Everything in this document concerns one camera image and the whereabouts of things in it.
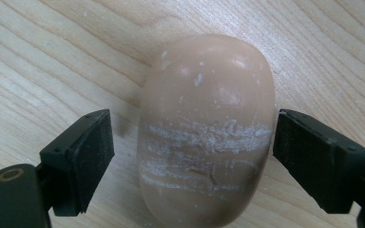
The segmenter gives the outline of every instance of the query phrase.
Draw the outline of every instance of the wooden surface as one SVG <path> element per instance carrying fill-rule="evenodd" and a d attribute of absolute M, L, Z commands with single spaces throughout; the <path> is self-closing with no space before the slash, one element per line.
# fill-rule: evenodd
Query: wooden surface
<path fill-rule="evenodd" d="M 87 213 L 50 212 L 53 227 L 162 227 L 138 185 L 142 87 L 165 45 L 203 33 L 265 55 L 277 111 L 305 112 L 365 146 L 365 0 L 0 1 L 0 169 L 36 165 L 80 116 L 112 113 L 116 155 Z M 326 215 L 270 156 L 251 204 L 227 227 L 355 227 L 357 212 Z"/>

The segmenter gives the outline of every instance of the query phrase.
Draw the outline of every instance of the soap bar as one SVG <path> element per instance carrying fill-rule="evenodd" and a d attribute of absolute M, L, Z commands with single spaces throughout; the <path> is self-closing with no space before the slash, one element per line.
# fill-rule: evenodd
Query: soap bar
<path fill-rule="evenodd" d="M 224 35 L 170 45 L 145 85 L 140 186 L 167 227 L 221 227 L 253 197 L 275 113 L 271 69 L 253 46 Z"/>

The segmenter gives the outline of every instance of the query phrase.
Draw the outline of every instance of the white speck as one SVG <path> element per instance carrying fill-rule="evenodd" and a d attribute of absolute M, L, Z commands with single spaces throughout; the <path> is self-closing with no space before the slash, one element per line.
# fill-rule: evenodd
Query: white speck
<path fill-rule="evenodd" d="M 199 86 L 200 83 L 202 82 L 202 80 L 203 80 L 203 75 L 202 75 L 202 73 L 200 73 L 200 74 L 198 74 L 198 77 L 194 80 L 195 86 Z"/>
<path fill-rule="evenodd" d="M 162 59 L 165 58 L 165 56 L 167 56 L 167 50 L 165 50 L 163 53 L 162 53 Z"/>

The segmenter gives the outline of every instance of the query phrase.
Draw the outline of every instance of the light wood grain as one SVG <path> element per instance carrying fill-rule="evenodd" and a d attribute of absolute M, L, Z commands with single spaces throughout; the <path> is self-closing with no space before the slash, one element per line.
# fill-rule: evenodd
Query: light wood grain
<path fill-rule="evenodd" d="M 86 214 L 53 227 L 163 227 L 137 178 L 147 71 L 164 46 L 222 33 L 257 47 L 277 111 L 310 114 L 365 146 L 365 0 L 0 1 L 0 169 L 38 152 L 80 116 L 109 108 L 115 153 Z M 355 227 L 326 215 L 270 156 L 247 210 L 227 227 Z"/>

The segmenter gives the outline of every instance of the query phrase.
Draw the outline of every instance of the wooden table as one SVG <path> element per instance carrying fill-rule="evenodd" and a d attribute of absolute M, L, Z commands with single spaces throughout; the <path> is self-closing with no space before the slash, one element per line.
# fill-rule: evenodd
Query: wooden table
<path fill-rule="evenodd" d="M 80 116 L 111 111 L 116 155 L 87 213 L 50 212 L 53 227 L 162 227 L 138 185 L 142 87 L 165 45 L 203 33 L 265 55 L 277 112 L 310 114 L 365 146 L 365 0 L 3 0 L 0 169 L 38 164 Z M 326 215 L 270 156 L 251 204 L 227 227 L 355 227 L 357 213 Z"/>

